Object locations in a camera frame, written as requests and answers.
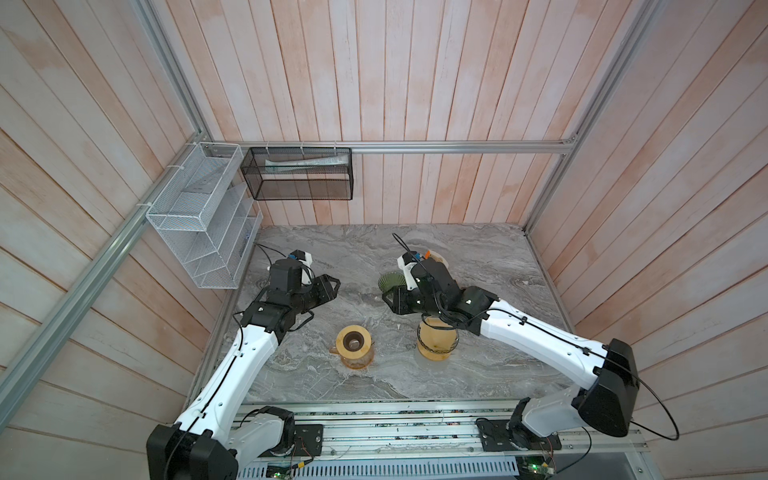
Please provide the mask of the green glass dripper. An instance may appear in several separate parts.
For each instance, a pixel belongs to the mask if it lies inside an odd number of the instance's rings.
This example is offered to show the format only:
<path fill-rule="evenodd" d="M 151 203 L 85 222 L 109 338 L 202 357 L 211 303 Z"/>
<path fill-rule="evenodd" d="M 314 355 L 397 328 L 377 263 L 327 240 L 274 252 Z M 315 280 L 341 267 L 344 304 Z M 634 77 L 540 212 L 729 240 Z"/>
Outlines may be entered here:
<path fill-rule="evenodd" d="M 382 274 L 378 279 L 378 287 L 382 294 L 390 292 L 392 289 L 407 287 L 407 281 L 402 271 L 390 271 Z"/>

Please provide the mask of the wooden ring dripper stand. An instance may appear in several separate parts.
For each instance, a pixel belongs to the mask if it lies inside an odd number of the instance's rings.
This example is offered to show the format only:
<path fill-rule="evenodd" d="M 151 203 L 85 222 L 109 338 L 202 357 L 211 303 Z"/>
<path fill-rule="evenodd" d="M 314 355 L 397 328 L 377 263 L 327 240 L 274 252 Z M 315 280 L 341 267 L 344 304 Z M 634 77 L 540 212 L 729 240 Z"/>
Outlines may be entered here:
<path fill-rule="evenodd" d="M 426 358 L 427 360 L 434 361 L 434 362 L 441 362 L 445 361 L 450 358 L 452 355 L 452 351 L 432 351 L 422 345 L 418 346 L 419 353 Z"/>

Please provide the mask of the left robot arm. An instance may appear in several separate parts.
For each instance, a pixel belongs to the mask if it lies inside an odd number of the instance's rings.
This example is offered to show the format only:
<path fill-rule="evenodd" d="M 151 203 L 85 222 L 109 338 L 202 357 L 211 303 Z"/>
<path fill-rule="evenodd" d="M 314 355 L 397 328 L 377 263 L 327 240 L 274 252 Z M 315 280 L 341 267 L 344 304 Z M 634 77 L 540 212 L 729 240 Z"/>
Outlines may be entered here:
<path fill-rule="evenodd" d="M 258 373 L 285 336 L 311 321 L 315 308 L 334 300 L 338 279 L 317 276 L 312 256 L 295 250 L 275 261 L 269 283 L 238 321 L 238 333 L 225 359 L 189 407 L 170 426 L 159 425 L 146 451 L 153 479 L 234 479 L 257 457 L 292 454 L 295 415 L 275 406 L 250 413 L 235 427 L 235 416 Z"/>

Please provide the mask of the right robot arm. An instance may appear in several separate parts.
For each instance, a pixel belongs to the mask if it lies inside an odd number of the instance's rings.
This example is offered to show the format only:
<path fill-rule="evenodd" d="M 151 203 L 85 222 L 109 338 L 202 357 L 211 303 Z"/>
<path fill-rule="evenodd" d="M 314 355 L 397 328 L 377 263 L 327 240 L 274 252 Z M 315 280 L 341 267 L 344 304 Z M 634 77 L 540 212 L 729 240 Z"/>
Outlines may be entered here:
<path fill-rule="evenodd" d="M 520 400 L 507 423 L 511 442 L 532 446 L 562 430 L 590 427 L 611 437 L 629 432 L 640 381 L 632 348 L 586 339 L 540 321 L 478 286 L 461 287 L 432 258 L 406 254 L 399 270 L 379 279 L 382 298 L 397 315 L 435 317 L 449 327 L 500 341 L 532 356 L 572 382 L 545 397 Z"/>

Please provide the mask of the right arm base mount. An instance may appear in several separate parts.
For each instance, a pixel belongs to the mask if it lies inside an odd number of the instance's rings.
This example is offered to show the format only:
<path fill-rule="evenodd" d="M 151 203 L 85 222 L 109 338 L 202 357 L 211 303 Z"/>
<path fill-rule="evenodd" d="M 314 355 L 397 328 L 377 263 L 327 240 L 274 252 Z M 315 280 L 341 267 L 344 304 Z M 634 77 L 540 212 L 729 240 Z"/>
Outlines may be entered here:
<path fill-rule="evenodd" d="M 520 400 L 508 420 L 489 420 L 485 417 L 475 420 L 484 452 L 550 452 L 562 449 L 562 442 L 557 434 L 539 437 L 523 425 L 523 410 L 529 402 L 529 397 Z"/>

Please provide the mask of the brown paper coffee filter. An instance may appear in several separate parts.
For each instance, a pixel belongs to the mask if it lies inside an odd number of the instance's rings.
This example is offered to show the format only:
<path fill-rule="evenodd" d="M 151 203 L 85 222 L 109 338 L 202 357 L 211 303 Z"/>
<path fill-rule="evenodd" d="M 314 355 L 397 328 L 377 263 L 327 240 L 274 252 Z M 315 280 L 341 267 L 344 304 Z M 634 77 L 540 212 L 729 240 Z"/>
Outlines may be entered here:
<path fill-rule="evenodd" d="M 425 318 L 423 318 L 421 320 L 420 324 L 427 325 L 428 327 L 431 327 L 431 328 L 434 328 L 434 329 L 441 329 L 441 330 L 453 329 L 453 330 L 457 331 L 456 328 L 454 328 L 452 326 L 449 326 L 448 324 L 446 324 L 445 322 L 443 322 L 442 320 L 440 320 L 437 317 L 425 317 Z"/>

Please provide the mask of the orange glass pitcher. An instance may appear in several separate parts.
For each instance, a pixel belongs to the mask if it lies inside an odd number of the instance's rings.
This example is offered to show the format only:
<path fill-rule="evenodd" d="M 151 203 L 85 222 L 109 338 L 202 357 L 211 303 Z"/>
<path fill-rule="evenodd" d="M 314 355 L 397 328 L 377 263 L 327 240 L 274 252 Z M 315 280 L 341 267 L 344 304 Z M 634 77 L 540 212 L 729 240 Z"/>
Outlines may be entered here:
<path fill-rule="evenodd" d="M 374 348 L 360 341 L 332 346 L 330 353 L 339 356 L 347 368 L 354 370 L 366 368 L 374 358 Z"/>

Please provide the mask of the clear glass dripper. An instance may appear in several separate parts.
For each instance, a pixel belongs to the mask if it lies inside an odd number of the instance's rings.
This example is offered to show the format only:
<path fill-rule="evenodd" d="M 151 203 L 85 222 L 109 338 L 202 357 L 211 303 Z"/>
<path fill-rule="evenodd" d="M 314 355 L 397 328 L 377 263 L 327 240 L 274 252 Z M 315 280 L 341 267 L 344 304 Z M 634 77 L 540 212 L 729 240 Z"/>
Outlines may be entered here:
<path fill-rule="evenodd" d="M 417 346 L 422 345 L 432 351 L 454 351 L 458 345 L 456 330 L 441 330 L 420 324 L 417 330 Z"/>

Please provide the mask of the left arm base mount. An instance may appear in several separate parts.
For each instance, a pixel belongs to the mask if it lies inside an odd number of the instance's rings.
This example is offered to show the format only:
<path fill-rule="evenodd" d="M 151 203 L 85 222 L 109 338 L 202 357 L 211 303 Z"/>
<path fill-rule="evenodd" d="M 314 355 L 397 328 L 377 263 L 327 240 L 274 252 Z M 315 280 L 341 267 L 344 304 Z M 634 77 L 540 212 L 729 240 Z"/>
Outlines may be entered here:
<path fill-rule="evenodd" d="M 232 446 L 243 461 L 266 454 L 282 457 L 297 453 L 313 458 L 321 454 L 323 430 L 322 425 L 297 424 L 289 410 L 264 406 L 251 410 L 239 422 Z"/>

